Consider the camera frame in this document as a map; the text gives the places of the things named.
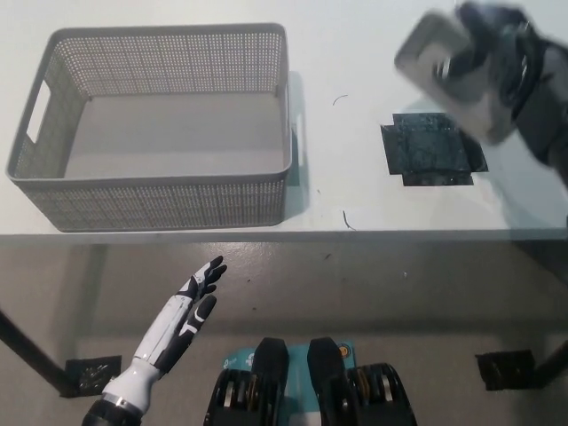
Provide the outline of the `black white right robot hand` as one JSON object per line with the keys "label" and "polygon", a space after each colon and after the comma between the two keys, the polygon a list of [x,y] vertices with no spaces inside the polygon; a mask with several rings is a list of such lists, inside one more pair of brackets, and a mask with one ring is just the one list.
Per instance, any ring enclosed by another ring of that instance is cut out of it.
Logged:
{"label": "black white right robot hand", "polygon": [[515,120],[540,79],[545,42],[519,8],[467,1],[454,15],[469,33],[470,47],[434,66],[433,76],[465,102],[474,98],[462,88],[465,79],[487,64],[487,85]]}

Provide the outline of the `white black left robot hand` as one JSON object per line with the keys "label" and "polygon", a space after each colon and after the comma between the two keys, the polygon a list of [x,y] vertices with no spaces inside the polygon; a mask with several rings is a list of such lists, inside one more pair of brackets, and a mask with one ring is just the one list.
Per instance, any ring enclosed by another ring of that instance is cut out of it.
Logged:
{"label": "white black left robot hand", "polygon": [[180,360],[212,313],[217,298],[216,282],[227,270],[218,256],[195,272],[155,317],[134,353],[137,362],[146,362],[166,375]]}

